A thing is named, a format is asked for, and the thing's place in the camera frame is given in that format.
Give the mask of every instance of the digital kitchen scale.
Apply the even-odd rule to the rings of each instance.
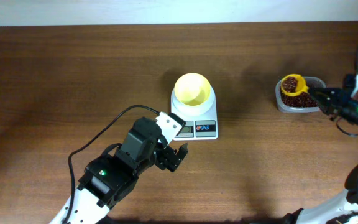
[[[212,88],[209,98],[211,100],[207,100],[202,105],[190,107],[178,101],[175,96],[175,92],[172,91],[171,112],[186,121],[186,126],[180,131],[174,140],[189,141],[218,138],[216,97]]]

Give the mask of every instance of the plastic container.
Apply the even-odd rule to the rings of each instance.
[[[321,79],[316,77],[303,77],[306,80],[306,83],[309,85],[313,85],[316,88],[325,88],[326,84]],[[295,108],[291,106],[287,106],[283,103],[281,99],[280,94],[280,85],[281,80],[278,81],[276,85],[276,100],[277,100],[277,108],[283,113],[311,113],[311,112],[317,112],[320,111],[320,108],[318,106],[311,107],[311,108]]]

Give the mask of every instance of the wood grain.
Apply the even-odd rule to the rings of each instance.
[[[150,168],[109,215],[223,221],[320,204],[358,164],[358,138],[322,113],[279,112],[274,88],[289,73],[341,86],[357,43],[358,22],[0,27],[0,223],[49,222],[70,194],[68,154],[130,105],[169,111],[188,72],[216,92],[219,138],[189,142],[174,174]],[[153,117],[130,111],[75,156],[76,178],[141,116]]]

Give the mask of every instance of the yellow bowl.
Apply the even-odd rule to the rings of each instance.
[[[209,98],[211,84],[200,74],[188,73],[178,79],[174,91],[180,102],[188,106],[198,106]]]
[[[287,92],[283,88],[284,80],[286,80],[287,78],[290,78],[290,77],[294,77],[298,81],[298,84],[296,85],[296,89],[295,89],[294,93]],[[308,90],[309,90],[309,87],[306,85],[306,80],[301,75],[298,75],[298,74],[291,74],[291,75],[287,75],[286,77],[284,77],[281,80],[280,88],[281,88],[281,91],[283,91],[283,93],[287,96],[299,96],[301,93],[308,94]]]

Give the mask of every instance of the measuring scoop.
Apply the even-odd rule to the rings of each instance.
[[[290,77],[293,77],[298,81],[298,83],[296,84],[295,92],[293,92],[293,93],[285,91],[284,87],[283,87],[283,82],[287,78],[290,78]],[[291,75],[287,75],[286,77],[284,77],[281,80],[280,88],[281,88],[281,91],[283,91],[283,93],[286,94],[287,96],[299,96],[301,93],[309,94],[308,93],[309,87],[306,86],[306,80],[301,75],[298,75],[298,74],[291,74]]]

